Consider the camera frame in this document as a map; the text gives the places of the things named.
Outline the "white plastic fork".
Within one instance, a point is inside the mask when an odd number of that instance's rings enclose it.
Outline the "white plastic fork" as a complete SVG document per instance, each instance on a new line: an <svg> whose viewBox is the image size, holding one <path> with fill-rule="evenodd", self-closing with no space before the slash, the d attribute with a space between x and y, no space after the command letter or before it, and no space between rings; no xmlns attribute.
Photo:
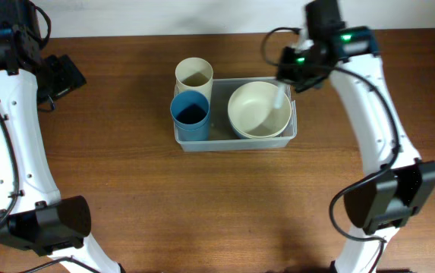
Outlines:
<svg viewBox="0 0 435 273"><path fill-rule="evenodd" d="M280 109L283 106L285 101L285 90L286 85L284 83L279 83L277 85L277 92L273 103L274 109Z"/></svg>

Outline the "cream bowl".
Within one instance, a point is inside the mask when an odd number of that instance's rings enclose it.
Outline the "cream bowl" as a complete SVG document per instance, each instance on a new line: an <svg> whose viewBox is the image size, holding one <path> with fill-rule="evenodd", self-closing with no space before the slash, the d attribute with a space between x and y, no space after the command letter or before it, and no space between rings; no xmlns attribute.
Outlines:
<svg viewBox="0 0 435 273"><path fill-rule="evenodd" d="M279 130L292 118L292 104L285 95L280 109L274 109L273 103L277 85L264 81L246 83L231 95L227 112L230 123L244 132L250 132L260 126Z"/></svg>
<svg viewBox="0 0 435 273"><path fill-rule="evenodd" d="M242 134L244 134L249 139L267 139L267 138L278 137L279 135L284 133L285 129L288 127L288 124L286 124L283 128L281 128L279 130L270 129L268 127L264 127L261 124L260 126L254 128L250 132L244 132L244 131L240 130L233 123L231 123L231 127L236 128L237 130L239 130Z"/></svg>

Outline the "blue bowl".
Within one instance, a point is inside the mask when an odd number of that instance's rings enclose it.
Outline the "blue bowl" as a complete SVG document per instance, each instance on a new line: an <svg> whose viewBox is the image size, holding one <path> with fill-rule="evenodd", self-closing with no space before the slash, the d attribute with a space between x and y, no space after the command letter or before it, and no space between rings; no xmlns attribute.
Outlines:
<svg viewBox="0 0 435 273"><path fill-rule="evenodd" d="M232 130L233 130L233 132L234 132L234 134L239 138L239 139L242 139L242 140L246 140L246 139L249 139L247 136L245 136L244 134L242 134L239 130L237 130L236 128L232 128Z"/></svg>

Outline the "cream cup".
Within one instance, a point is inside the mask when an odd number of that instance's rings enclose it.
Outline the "cream cup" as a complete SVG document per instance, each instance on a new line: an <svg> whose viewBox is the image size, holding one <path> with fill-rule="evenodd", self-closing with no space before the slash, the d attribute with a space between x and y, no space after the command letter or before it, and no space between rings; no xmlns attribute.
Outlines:
<svg viewBox="0 0 435 273"><path fill-rule="evenodd" d="M193 90L202 93L211 102L213 67L202 58L186 58L175 69L176 89L179 93Z"/></svg>

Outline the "blue cup front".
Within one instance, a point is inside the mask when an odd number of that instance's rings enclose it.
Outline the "blue cup front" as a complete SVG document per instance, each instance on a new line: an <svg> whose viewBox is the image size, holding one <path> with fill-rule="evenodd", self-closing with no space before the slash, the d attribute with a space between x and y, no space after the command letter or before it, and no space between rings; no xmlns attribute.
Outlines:
<svg viewBox="0 0 435 273"><path fill-rule="evenodd" d="M196 130L210 118L210 102L198 91L188 90L179 93L171 102L170 112L173 121L185 130Z"/></svg>

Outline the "blue cup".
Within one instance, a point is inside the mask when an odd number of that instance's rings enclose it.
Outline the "blue cup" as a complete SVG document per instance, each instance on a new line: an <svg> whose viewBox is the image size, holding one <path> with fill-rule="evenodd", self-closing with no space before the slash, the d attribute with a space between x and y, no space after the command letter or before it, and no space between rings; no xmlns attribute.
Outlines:
<svg viewBox="0 0 435 273"><path fill-rule="evenodd" d="M210 123L206 123L197 129L183 128L175 124L177 136L181 141L204 141L210 137Z"/></svg>
<svg viewBox="0 0 435 273"><path fill-rule="evenodd" d="M198 91L188 90L179 93L171 102L170 112L173 121L185 130L196 130L210 118L210 102Z"/></svg>

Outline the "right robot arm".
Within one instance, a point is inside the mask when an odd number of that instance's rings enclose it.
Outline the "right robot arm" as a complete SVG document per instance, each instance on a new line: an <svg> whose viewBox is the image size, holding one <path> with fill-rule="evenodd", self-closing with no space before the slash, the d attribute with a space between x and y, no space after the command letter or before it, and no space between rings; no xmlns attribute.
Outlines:
<svg viewBox="0 0 435 273"><path fill-rule="evenodd" d="M336 0L305 6L300 40L282 50L278 81L304 92L329 81L358 141L364 177L339 191L351 228L332 272L374 272L389 241L435 188L435 162L424 161L404 131L387 89L373 31L348 27Z"/></svg>

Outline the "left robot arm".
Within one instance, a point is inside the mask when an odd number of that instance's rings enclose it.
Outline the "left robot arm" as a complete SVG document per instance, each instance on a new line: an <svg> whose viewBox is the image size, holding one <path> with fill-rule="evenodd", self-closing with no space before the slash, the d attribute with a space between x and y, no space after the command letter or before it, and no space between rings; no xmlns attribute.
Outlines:
<svg viewBox="0 0 435 273"><path fill-rule="evenodd" d="M43 57L43 18L29 0L0 0L0 244L71 272L120 272L91 233L87 201L62 199L49 170L38 114L86 81L67 55Z"/></svg>

